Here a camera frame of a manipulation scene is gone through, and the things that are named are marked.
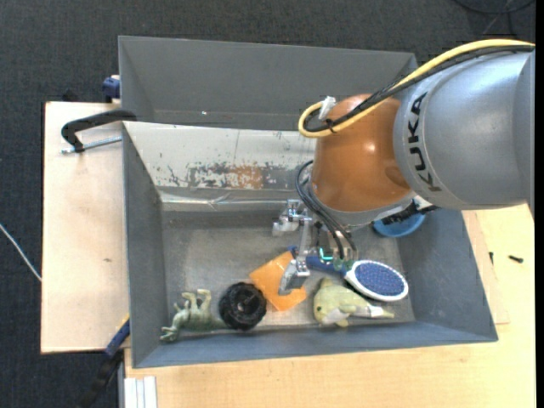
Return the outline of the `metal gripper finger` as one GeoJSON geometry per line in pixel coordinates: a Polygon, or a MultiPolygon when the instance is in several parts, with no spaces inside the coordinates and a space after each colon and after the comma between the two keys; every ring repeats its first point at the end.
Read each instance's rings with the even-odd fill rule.
{"type": "Polygon", "coordinates": [[[300,289],[309,276],[310,271],[307,264],[302,260],[292,259],[280,278],[278,294],[286,296],[293,290],[300,289]]]}
{"type": "Polygon", "coordinates": [[[272,236],[278,237],[292,233],[312,223],[313,219],[306,205],[299,199],[290,199],[286,201],[278,219],[273,222],[272,236]]]}

